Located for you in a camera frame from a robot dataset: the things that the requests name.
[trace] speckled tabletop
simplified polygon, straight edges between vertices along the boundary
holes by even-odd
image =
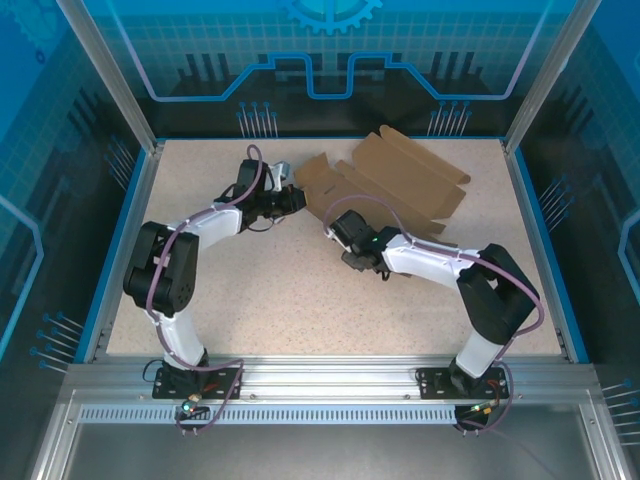
[[[327,152],[350,160],[360,140],[257,140],[265,161],[295,168]],[[464,248],[500,243],[542,291],[498,140],[418,140],[471,175],[467,196],[440,239]],[[236,178],[244,140],[171,140],[165,145],[146,220],[174,222],[209,205]],[[198,260],[191,301],[209,352],[240,355],[453,354],[471,324],[457,291],[421,278],[382,282],[340,260],[342,251],[303,211],[268,233],[225,239]],[[123,295],[110,355],[153,355],[162,348],[142,310]],[[552,321],[518,339],[510,353],[560,352]]]

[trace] cardboard box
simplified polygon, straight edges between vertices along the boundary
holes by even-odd
[[[320,220],[337,200],[366,194],[385,200],[405,228],[420,238],[432,239],[444,225],[433,221],[453,214],[465,192],[457,183],[469,176],[399,132],[381,127],[385,138],[371,133],[353,151],[354,166],[339,161],[335,169],[326,154],[308,160],[294,172],[305,192],[307,208]],[[334,208],[333,222],[347,210],[357,211],[376,230],[396,224],[383,205],[367,199],[350,199]]]

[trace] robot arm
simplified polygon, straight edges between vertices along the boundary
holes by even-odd
[[[256,188],[241,202],[225,204],[240,198],[256,178],[258,161],[244,160],[238,178],[228,191],[214,200],[211,212],[189,223],[177,236],[165,261],[162,275],[153,295],[153,310],[171,352],[164,361],[178,370],[185,367],[177,357],[190,365],[204,366],[207,354],[193,326],[188,304],[195,290],[198,255],[223,238],[246,230],[259,216],[275,221],[306,206],[304,193],[290,183],[289,165],[280,162],[263,169]],[[181,222],[162,225],[145,223],[138,234],[124,279],[124,291],[135,304],[145,309],[151,281],[168,238]]]
[[[491,244],[481,251],[461,250],[405,236],[398,228],[385,227],[376,232],[352,210],[330,225],[328,236],[345,249],[342,260],[356,270],[373,270],[383,280],[391,273],[416,275],[460,292],[473,326],[449,368],[450,381],[461,395],[468,396],[481,382],[534,308],[522,290],[472,258],[500,267],[539,297],[499,245]]]

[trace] gray metal floor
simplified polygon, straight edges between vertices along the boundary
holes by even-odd
[[[596,478],[572,409],[517,407],[500,431],[561,479]],[[540,480],[512,441],[452,427],[218,426],[200,437],[156,425],[82,425],[67,480],[265,479]]]

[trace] blue trim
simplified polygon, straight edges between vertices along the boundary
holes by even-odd
[[[2,195],[0,195],[0,208],[7,209],[9,213],[16,217],[20,223],[31,230],[33,243],[36,247],[36,258],[31,264],[29,275],[24,281],[24,285],[22,286],[22,290],[20,291],[20,296],[18,297],[18,300],[13,307],[13,311],[11,312],[11,316],[9,317],[7,326],[4,329],[2,336],[0,337],[0,361],[2,361],[4,352],[6,352],[7,346],[9,345],[9,340],[11,340],[13,331],[15,330],[18,320],[20,319],[20,315],[22,314],[24,304],[27,302],[27,298],[29,297],[29,293],[31,292],[31,288],[33,287],[33,282],[35,281],[36,276],[38,275],[38,270],[40,270],[40,266],[42,265],[42,261],[44,260],[44,247],[42,246],[42,236],[40,235],[40,228],[38,227],[38,224],[27,213],[20,210]]]
[[[116,252],[118,251],[118,248],[120,246],[120,240],[122,239],[124,225],[127,222],[127,217],[129,216],[129,212],[131,210],[133,195],[136,191],[136,188],[138,187],[138,181],[140,180],[140,175],[142,173],[142,167],[145,164],[146,156],[147,152],[145,150],[140,150],[140,154],[138,155],[138,159],[136,161],[136,167],[133,170],[133,175],[131,176],[131,181],[129,182],[127,194],[124,197],[124,202],[122,203],[122,208],[120,209],[118,222],[116,223],[113,237],[111,237],[111,244],[109,245],[109,250],[107,251],[107,256],[104,260],[104,266],[102,267],[102,273],[100,273],[100,279],[98,280],[98,285],[96,286],[96,292],[93,295],[93,300],[91,301],[91,308],[89,309],[87,321],[85,322],[84,330],[82,331],[82,336],[80,337],[80,344],[78,345],[78,349],[76,350],[74,363],[83,363],[84,357],[87,354],[87,350],[89,349],[93,329],[95,328],[96,322],[98,320],[100,305],[102,304],[104,293],[107,289],[107,281],[109,280],[109,276],[111,275],[111,271],[113,270]]]
[[[558,265],[558,259],[556,258],[555,251],[553,250],[553,246],[551,244],[551,237],[549,236],[549,232],[547,231],[547,227],[545,226],[542,211],[540,210],[540,204],[538,203],[536,192],[533,189],[533,183],[531,182],[531,177],[529,176],[529,170],[527,170],[527,166],[524,162],[524,156],[522,155],[520,147],[516,149],[515,156],[518,163],[518,168],[520,169],[520,173],[522,174],[524,188],[526,190],[527,197],[529,198],[529,203],[531,204],[531,210],[533,210],[533,216],[538,226],[540,237],[542,238],[542,247],[544,248],[544,254],[547,256],[549,266],[551,267],[551,275],[553,276],[553,281],[555,283],[556,290],[558,291],[560,305],[562,306],[564,316],[567,320],[567,328],[569,329],[569,336],[571,338],[568,338],[566,340],[570,341],[573,344],[573,348],[576,352],[576,361],[578,363],[589,363],[589,355],[587,355],[587,349],[584,346],[584,341],[582,340],[582,335],[580,334],[578,321],[576,320],[575,313],[573,312],[573,307],[571,306],[571,301],[569,300],[569,293],[567,292],[567,287],[562,278],[560,266]]]
[[[629,285],[631,285],[631,289],[636,296],[636,301],[640,304],[640,283],[638,283],[638,279],[636,278],[636,274],[633,271],[631,262],[629,262],[629,258],[627,257],[629,231],[638,222],[640,222],[640,209],[629,215],[629,217],[627,217],[627,219],[622,224],[622,231],[620,232],[620,243],[618,244],[618,258],[620,259],[620,263],[622,264],[625,275],[627,275]]]
[[[151,80],[149,79],[140,58],[138,57],[138,53],[133,46],[129,35],[122,24],[122,21],[116,12],[115,6],[113,5],[112,0],[107,0],[107,6],[113,16],[113,20],[116,24],[122,39],[124,40],[124,44],[129,51],[129,55],[138,70],[138,74],[144,84],[147,93],[149,96],[159,103],[174,103],[174,102],[224,102],[226,101],[237,89],[242,85],[242,83],[253,73],[256,71],[263,70],[276,70],[276,61],[277,60],[302,60],[305,64],[305,73],[306,73],[306,84],[307,84],[307,94],[309,98],[314,100],[346,100],[351,98],[354,92],[354,83],[356,78],[356,61],[359,59],[382,59],[384,60],[384,68],[385,69],[395,69],[395,70],[406,70],[413,78],[424,88],[434,99],[436,100],[487,100],[487,101],[501,101],[509,98],[511,93],[513,92],[518,79],[520,78],[520,74],[524,69],[525,64],[529,58],[531,51],[533,50],[534,45],[538,40],[538,36],[540,35],[540,31],[545,24],[546,18],[549,15],[549,12],[553,6],[555,0],[548,0],[548,3],[541,13],[540,18],[531,34],[529,41],[527,42],[527,46],[525,47],[522,57],[518,61],[517,66],[513,72],[513,76],[507,85],[507,89],[502,94],[446,94],[438,92],[433,85],[422,75],[415,65],[409,62],[398,62],[393,59],[393,52],[386,51],[361,51],[352,53],[347,60],[347,70],[346,70],[346,78],[347,85],[344,93],[316,93],[314,86],[314,77],[313,77],[313,62],[311,56],[306,52],[272,52],[267,53],[267,62],[266,63],[254,63],[250,64],[245,68],[240,75],[238,75],[231,85],[227,87],[227,89],[221,95],[197,95],[197,96],[171,96],[171,97],[162,97],[159,96],[154,88],[151,85]]]

